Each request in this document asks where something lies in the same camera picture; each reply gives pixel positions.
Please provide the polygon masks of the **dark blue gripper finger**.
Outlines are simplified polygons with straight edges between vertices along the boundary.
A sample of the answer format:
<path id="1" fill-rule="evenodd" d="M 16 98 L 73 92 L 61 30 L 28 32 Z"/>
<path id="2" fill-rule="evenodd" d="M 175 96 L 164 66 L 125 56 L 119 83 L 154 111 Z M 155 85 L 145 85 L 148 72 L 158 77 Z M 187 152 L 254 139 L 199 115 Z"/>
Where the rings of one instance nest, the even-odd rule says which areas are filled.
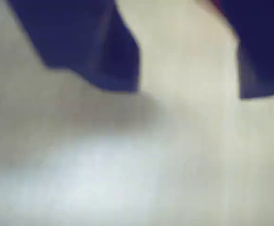
<path id="1" fill-rule="evenodd" d="M 99 89 L 136 92 L 140 50 L 114 0 L 11 0 L 44 64 Z"/>
<path id="2" fill-rule="evenodd" d="M 274 0 L 222 0 L 220 8 L 238 36 L 240 98 L 274 95 Z"/>

